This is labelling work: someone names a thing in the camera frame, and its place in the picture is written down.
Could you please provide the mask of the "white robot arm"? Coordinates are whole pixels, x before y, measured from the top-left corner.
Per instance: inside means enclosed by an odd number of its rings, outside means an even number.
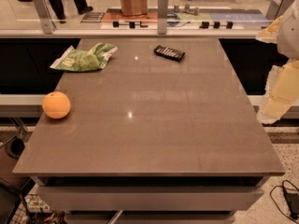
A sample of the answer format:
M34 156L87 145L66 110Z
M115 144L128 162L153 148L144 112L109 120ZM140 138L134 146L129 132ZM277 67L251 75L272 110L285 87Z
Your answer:
M256 35L258 41L275 43L278 52L288 58L281 67L273 65L259 104L257 120L272 124L280 120L299 100L299 0L284 14Z

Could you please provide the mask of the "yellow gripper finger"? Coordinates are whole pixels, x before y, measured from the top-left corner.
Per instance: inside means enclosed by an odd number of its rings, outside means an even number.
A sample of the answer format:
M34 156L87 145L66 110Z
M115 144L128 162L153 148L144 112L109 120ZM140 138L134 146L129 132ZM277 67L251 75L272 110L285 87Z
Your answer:
M273 124L299 100L299 61L289 59L282 67L273 65L266 81L265 95L259 104L257 120Z
M264 43L278 42L278 35L280 31L280 25L282 22L282 16L279 16L272 21L266 28L262 29L256 36L255 39Z

